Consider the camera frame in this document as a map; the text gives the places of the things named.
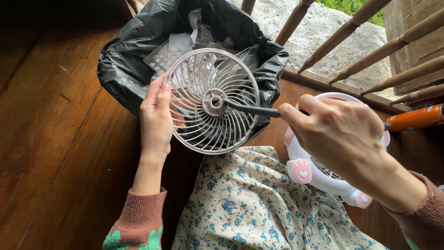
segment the left hand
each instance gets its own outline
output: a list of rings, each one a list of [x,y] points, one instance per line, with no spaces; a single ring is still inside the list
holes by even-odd
[[[171,151],[173,119],[170,113],[171,89],[168,84],[163,84],[166,75],[164,73],[151,82],[140,105],[141,160],[165,160]]]

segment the trash can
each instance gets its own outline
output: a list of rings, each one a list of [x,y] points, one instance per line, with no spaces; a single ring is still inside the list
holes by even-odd
[[[102,49],[97,67],[100,84],[120,104],[139,116],[139,107],[155,71],[143,59],[174,33],[191,33],[190,11],[201,8],[202,23],[217,41],[230,37],[234,50],[258,44],[257,67],[252,70],[259,87],[261,107],[271,108],[280,95],[279,78],[289,55],[264,34],[245,12],[226,0],[150,0]],[[249,139],[270,123],[260,117]]]

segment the floral skirt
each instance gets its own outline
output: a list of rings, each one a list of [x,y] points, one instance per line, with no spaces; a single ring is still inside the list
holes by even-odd
[[[387,249],[336,195],[290,180],[272,147],[207,155],[172,249]]]

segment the fan grille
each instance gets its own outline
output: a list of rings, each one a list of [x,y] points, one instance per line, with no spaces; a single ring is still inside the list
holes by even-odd
[[[344,181],[344,179],[342,179],[339,175],[335,174],[333,171],[329,170],[328,168],[326,168],[324,165],[322,165],[318,160],[316,160],[314,157],[312,157],[310,155],[310,159],[311,161],[314,163],[314,165],[326,176],[338,180],[338,181]]]
[[[184,145],[201,153],[221,154],[246,142],[258,116],[222,101],[260,105],[253,74],[237,57],[214,48],[194,50],[176,61],[165,83],[173,90],[174,135]]]

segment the green plant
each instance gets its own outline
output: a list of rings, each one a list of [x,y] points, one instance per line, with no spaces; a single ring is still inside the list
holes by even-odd
[[[367,1],[368,0],[316,0],[317,3],[324,4],[328,8],[342,11],[349,16],[353,16]],[[384,28],[383,14],[382,10],[378,11],[378,13],[370,18],[369,23]]]

